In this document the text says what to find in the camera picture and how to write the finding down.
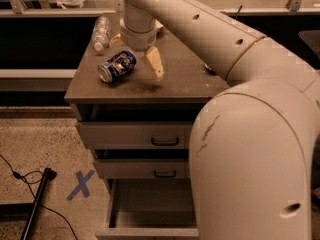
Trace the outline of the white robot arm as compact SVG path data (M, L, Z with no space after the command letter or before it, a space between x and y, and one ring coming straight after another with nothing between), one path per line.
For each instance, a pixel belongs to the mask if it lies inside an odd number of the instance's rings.
M124 15L134 32L160 21L230 86L203 107L190 136L200 240L312 240L318 73L195 0L125 0Z

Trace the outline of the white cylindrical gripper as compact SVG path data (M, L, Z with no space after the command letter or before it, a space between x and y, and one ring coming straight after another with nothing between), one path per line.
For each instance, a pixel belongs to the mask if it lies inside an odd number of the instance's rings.
M134 51L145 51L145 57L149 62L156 78L161 80L164 76L164 69L160 52L157 47L153 46L156 41L157 28L155 20L151 21L151 28L145 32L131 30L125 23L124 19L120 20L120 34L115 35L109 42L110 48L123 47L125 44Z

